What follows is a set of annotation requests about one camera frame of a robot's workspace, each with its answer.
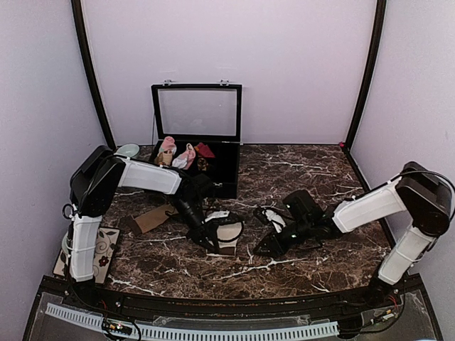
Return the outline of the cream brown block sock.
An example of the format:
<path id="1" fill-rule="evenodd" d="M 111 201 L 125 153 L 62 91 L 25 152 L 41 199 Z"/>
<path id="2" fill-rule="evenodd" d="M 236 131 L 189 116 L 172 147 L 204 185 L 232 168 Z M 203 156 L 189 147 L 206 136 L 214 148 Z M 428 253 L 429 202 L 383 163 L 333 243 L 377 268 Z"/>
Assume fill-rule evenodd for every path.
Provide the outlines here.
<path id="1" fill-rule="evenodd" d="M 237 242 L 243 231 L 243 222 L 225 224 L 218 227 L 219 252 L 212 253 L 207 251 L 208 256 L 234 257 L 237 250 Z"/>

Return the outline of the tan ribbed sock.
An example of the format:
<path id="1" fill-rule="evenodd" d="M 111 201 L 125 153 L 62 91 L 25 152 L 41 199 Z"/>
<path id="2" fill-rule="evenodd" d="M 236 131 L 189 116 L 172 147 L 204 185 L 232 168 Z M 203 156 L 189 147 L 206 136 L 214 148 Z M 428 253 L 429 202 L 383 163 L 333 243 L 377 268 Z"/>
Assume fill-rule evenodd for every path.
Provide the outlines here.
<path id="1" fill-rule="evenodd" d="M 175 207 L 166 204 L 156 207 L 136 218 L 129 217 L 127 224 L 135 235 L 146 234 L 165 223 L 174 214 L 176 214 Z"/>

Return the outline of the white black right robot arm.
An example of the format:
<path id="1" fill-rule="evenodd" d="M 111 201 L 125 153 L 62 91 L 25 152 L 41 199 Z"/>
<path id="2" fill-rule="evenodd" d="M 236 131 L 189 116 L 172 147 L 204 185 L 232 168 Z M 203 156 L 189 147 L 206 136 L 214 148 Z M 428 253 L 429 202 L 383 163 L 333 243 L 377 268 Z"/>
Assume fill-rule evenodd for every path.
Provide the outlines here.
<path id="1" fill-rule="evenodd" d="M 336 206 L 322 209 L 307 190 L 290 193 L 283 203 L 291 224 L 281 222 L 272 209 L 258 209 L 260 220 L 274 228 L 255 247 L 258 256 L 275 259 L 308 239 L 337 239 L 367 223 L 409 213 L 409 227 L 379 266 L 374 284 L 363 291 L 367 307 L 378 308 L 390 297 L 390 287 L 449 229 L 454 218 L 454 184 L 410 161 L 394 178 Z"/>

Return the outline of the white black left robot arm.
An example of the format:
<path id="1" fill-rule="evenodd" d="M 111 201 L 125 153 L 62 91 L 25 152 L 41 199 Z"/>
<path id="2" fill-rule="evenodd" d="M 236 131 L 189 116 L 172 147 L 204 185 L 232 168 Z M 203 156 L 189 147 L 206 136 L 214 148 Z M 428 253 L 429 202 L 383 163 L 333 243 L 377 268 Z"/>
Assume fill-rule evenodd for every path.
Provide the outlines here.
<path id="1" fill-rule="evenodd" d="M 167 195 L 172 206 L 188 226 L 187 237 L 215 253 L 219 250 L 217 228 L 203 213 L 203 198 L 213 189 L 204 174 L 190 176 L 172 166 L 127 158 L 107 146 L 98 146 L 70 179 L 70 202 L 62 212 L 71 221 L 67 234 L 69 274 L 80 282 L 72 297 L 85 310 L 100 304 L 100 293 L 85 281 L 94 276 L 98 229 L 118 188 L 136 188 Z"/>

